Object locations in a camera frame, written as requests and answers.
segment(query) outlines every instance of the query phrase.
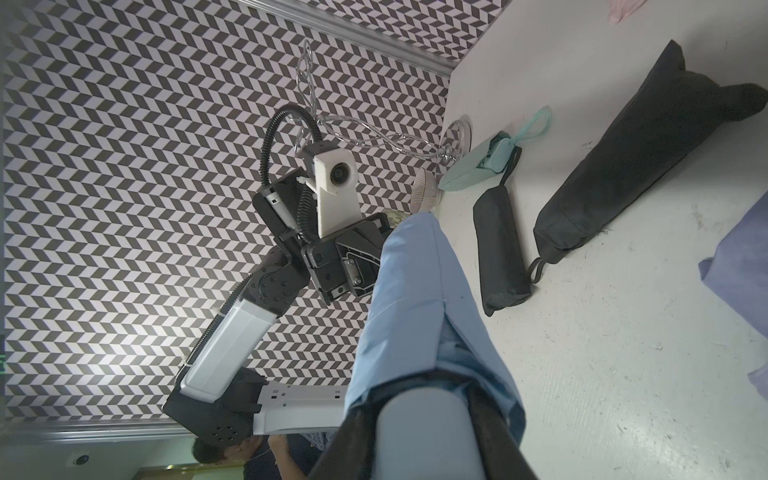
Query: camera lens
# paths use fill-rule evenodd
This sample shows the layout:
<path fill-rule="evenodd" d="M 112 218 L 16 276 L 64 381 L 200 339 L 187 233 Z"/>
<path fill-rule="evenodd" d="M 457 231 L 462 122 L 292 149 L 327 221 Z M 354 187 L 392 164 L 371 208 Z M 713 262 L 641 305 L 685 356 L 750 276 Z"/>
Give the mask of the camera lens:
<path fill-rule="evenodd" d="M 339 185 L 344 185 L 348 179 L 349 167 L 347 167 L 346 164 L 336 164 L 333 169 L 331 169 L 331 183 L 337 187 Z"/>

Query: black cable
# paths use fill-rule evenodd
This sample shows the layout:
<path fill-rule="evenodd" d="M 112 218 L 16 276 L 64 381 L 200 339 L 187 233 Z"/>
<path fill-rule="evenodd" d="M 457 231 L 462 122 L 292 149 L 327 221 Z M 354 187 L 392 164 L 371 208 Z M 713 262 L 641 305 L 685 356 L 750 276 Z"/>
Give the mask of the black cable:
<path fill-rule="evenodd" d="M 310 209 L 312 208 L 312 189 L 308 185 L 304 185 L 301 190 L 301 198 L 299 199 L 299 208 L 296 212 L 296 223 L 299 225 L 299 235 L 307 242 L 312 243 L 319 238 L 310 229 Z"/>
<path fill-rule="evenodd" d="M 259 175 L 261 176 L 261 185 L 268 187 L 270 185 L 270 160 L 272 156 L 272 145 L 275 143 L 275 134 L 277 134 L 277 128 L 283 123 L 283 120 L 289 114 L 296 114 L 304 121 L 307 127 L 312 131 L 312 141 L 323 141 L 323 136 L 320 133 L 320 127 L 317 126 L 317 122 L 312 115 L 296 104 L 288 104 L 282 106 L 272 117 L 269 124 L 266 126 L 266 132 L 264 133 L 264 141 L 261 144 L 261 165 L 259 166 Z"/>
<path fill-rule="evenodd" d="M 229 313 L 230 309 L 232 308 L 232 305 L 235 304 L 238 298 L 240 298 L 240 294 L 245 289 L 245 286 L 250 281 L 250 278 L 253 276 L 251 273 L 248 277 L 246 277 L 245 280 L 238 283 L 237 286 L 235 286 L 235 289 L 232 290 L 232 293 L 230 294 L 229 298 L 227 298 L 227 301 L 224 302 L 224 305 L 222 305 L 221 310 L 219 310 L 219 313 L 216 314 L 213 320 L 210 321 L 210 324 L 208 324 L 208 328 L 205 329 L 205 332 L 203 332 L 203 335 L 200 337 L 200 339 L 197 341 L 197 344 L 194 346 L 190 354 L 187 356 L 187 361 L 184 362 L 186 365 L 192 365 L 195 360 L 197 360 L 197 356 L 200 355 L 200 352 L 203 351 L 203 347 L 205 347 L 205 344 L 208 343 L 208 340 L 211 338 L 211 336 L 214 334 L 217 328 L 219 328 L 219 325 L 221 324 L 221 320 L 224 319 L 225 316 Z"/>
<path fill-rule="evenodd" d="M 277 128 L 285 120 L 289 114 L 296 114 L 301 117 L 307 127 L 312 131 L 312 141 L 323 141 L 323 136 L 320 133 L 320 128 L 317 126 L 317 122 L 312 115 L 296 104 L 288 104 L 282 106 L 275 115 L 270 119 L 269 124 L 266 126 L 266 132 L 264 133 L 264 141 L 261 144 L 261 165 L 259 166 L 259 175 L 261 176 L 261 185 L 268 187 L 270 185 L 270 160 L 272 156 L 272 145 L 275 143 L 275 134 L 277 134 Z M 315 235 L 310 230 L 310 209 L 312 207 L 312 190 L 304 185 L 301 192 L 301 198 L 299 200 L 299 208 L 296 212 L 296 223 L 299 225 L 299 235 L 307 243 L 312 243 L 317 240 Z"/>

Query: mint green strap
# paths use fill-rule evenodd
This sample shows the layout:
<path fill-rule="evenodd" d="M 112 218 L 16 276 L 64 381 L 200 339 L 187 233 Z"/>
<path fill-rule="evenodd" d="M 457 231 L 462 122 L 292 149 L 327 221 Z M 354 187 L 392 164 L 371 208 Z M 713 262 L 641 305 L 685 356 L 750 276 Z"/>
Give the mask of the mint green strap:
<path fill-rule="evenodd" d="M 534 124 L 538 123 L 539 121 L 544 122 L 544 127 L 542 127 L 539 132 L 529 133 L 528 131 L 531 130 L 531 127 L 533 127 Z M 551 123 L 552 110 L 549 107 L 543 107 L 541 110 L 537 111 L 533 117 L 531 117 L 531 120 L 529 120 L 528 123 L 526 123 L 514 137 L 511 138 L 512 144 L 517 144 L 518 142 L 524 140 L 531 140 L 532 138 L 542 136 L 543 134 L 547 133 Z"/>

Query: black bag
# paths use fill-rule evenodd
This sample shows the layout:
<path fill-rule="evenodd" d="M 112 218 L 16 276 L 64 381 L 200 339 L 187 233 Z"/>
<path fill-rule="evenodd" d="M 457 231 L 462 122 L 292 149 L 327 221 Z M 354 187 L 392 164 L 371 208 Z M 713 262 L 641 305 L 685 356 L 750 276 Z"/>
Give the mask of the black bag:
<path fill-rule="evenodd" d="M 485 315 L 523 303 L 531 296 L 525 275 L 525 263 L 518 240 L 515 217 L 504 186 L 520 160 L 521 148 L 515 146 L 507 162 L 502 181 L 480 196 L 472 213 L 478 237 L 480 295 Z"/>
<path fill-rule="evenodd" d="M 767 101 L 768 91 L 755 84 L 720 87 L 686 71 L 682 49 L 670 41 L 640 90 L 539 213 L 532 282 L 545 263 L 587 243 L 718 125 L 748 118 Z"/>

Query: bag strap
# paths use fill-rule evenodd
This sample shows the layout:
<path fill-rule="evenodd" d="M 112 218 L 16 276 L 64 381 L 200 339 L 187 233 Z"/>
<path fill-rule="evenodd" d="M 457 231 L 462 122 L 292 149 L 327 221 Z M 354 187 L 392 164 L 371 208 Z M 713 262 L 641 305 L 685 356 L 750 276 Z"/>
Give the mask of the bag strap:
<path fill-rule="evenodd" d="M 543 121 L 544 125 L 541 127 L 541 130 L 539 130 L 536 133 L 530 132 L 531 128 L 537 124 L 539 121 Z M 533 117 L 531 117 L 531 120 L 526 122 L 525 125 L 523 125 L 523 128 L 520 129 L 520 131 L 515 134 L 514 137 L 512 137 L 512 142 L 518 143 L 523 140 L 532 140 L 534 138 L 540 137 L 543 134 L 547 133 L 547 130 L 549 130 L 549 126 L 552 124 L 552 110 L 549 107 L 543 107 L 539 109 L 536 113 L 533 114 Z"/>
<path fill-rule="evenodd" d="M 541 257 L 531 262 L 531 266 L 525 272 L 525 278 L 531 283 L 538 283 L 538 281 L 541 280 L 541 273 L 544 270 L 545 263 L 547 262 L 543 261 Z M 536 275 L 533 278 L 531 278 L 531 275 L 533 274 L 534 270 L 536 270 Z"/>
<path fill-rule="evenodd" d="M 518 166 L 518 162 L 520 161 L 520 154 L 522 154 L 523 149 L 515 145 L 515 148 L 512 149 L 512 153 L 509 154 L 509 160 L 507 160 L 507 167 L 504 169 L 504 175 L 502 175 L 502 181 L 500 181 L 499 185 L 504 185 L 507 183 L 507 179 L 510 175 L 512 175 L 512 171 L 515 169 L 515 167 Z"/>

